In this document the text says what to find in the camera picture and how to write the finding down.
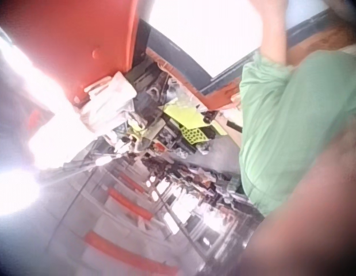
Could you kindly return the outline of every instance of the green sleeve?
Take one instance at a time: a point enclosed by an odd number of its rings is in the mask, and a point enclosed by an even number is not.
[[[244,66],[240,95],[243,125],[247,131],[266,128],[271,123],[271,114],[276,110],[290,75],[291,67],[276,64],[258,53],[253,62]]]

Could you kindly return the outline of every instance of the green jacket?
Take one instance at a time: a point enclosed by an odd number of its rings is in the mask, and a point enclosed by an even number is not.
[[[243,188],[268,215],[356,114],[356,57],[320,51],[293,70],[256,55],[244,66],[240,93]]]

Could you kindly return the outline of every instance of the red object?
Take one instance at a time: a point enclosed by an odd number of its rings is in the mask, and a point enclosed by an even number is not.
[[[132,253],[111,243],[95,232],[89,232],[85,237],[85,241],[87,244],[100,250],[102,253],[142,271],[148,271],[158,275],[173,276],[176,275],[179,270],[177,267],[168,266]]]
[[[145,193],[146,192],[146,190],[141,185],[136,183],[132,178],[130,178],[129,176],[127,176],[123,172],[119,173],[119,177],[122,178],[124,181],[126,181],[127,185],[129,185],[134,190],[139,191],[140,193]]]
[[[5,0],[0,26],[74,103],[88,85],[131,69],[137,1]]]
[[[145,220],[150,221],[154,217],[154,214],[152,214],[150,211],[142,208],[139,205],[134,204],[132,201],[124,197],[122,194],[118,193],[118,191],[113,188],[109,189],[109,195],[117,202],[119,202],[122,206],[126,207],[131,212],[144,218]]]
[[[166,151],[165,147],[160,143],[155,143],[154,148],[155,148],[155,151],[157,151],[160,154],[162,154]]]

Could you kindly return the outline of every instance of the orange door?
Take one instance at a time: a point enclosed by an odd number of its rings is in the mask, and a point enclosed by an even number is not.
[[[131,69],[138,0],[5,0],[0,27],[74,103],[95,81]]]

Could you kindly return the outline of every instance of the gray floor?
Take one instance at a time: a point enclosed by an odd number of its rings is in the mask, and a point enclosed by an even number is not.
[[[210,153],[207,155],[202,155],[197,151],[196,154],[188,156],[185,160],[175,155],[171,157],[175,160],[210,168],[218,172],[239,174],[239,148],[230,137],[222,136],[212,140],[211,143]]]

